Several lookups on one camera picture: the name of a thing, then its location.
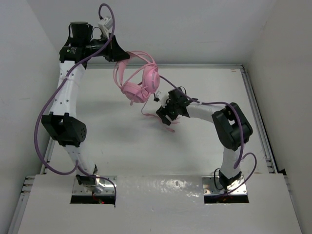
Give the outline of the pink headphones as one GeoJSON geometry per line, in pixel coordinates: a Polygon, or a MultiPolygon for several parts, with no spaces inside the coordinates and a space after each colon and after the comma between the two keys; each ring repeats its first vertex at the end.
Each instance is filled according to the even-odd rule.
{"type": "Polygon", "coordinates": [[[145,103],[151,94],[155,94],[160,85],[159,68],[154,58],[144,51],[128,51],[128,59],[115,64],[113,79],[120,91],[134,103],[145,103]],[[130,60],[140,59],[145,64],[124,80],[124,72],[130,60]]]}

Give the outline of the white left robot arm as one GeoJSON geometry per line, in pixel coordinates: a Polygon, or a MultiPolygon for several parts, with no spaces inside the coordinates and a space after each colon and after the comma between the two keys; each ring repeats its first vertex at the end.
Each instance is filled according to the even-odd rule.
{"type": "Polygon", "coordinates": [[[92,57],[104,57],[108,62],[130,57],[118,45],[111,30],[114,25],[111,21],[111,17],[105,17],[98,22],[101,31],[99,39],[92,38],[93,27],[89,23],[70,23],[68,39],[59,52],[58,91],[49,113],[41,118],[50,137],[65,149],[77,165],[76,179],[79,185],[85,187],[97,186],[100,179],[96,177],[96,165],[82,148],[87,127],[78,120],[76,112],[81,79],[92,57]]]}

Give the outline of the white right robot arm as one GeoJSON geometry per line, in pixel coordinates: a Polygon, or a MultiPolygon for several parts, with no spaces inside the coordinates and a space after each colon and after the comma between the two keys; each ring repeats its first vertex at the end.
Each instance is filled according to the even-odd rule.
{"type": "Polygon", "coordinates": [[[181,87],[169,91],[160,103],[161,106],[156,110],[156,114],[161,122],[168,126],[179,116],[212,123],[223,145],[219,183],[223,189],[227,189],[240,178],[240,162],[243,159],[244,145],[253,134],[253,129],[237,103],[200,102],[196,98],[187,96],[181,87]]]}

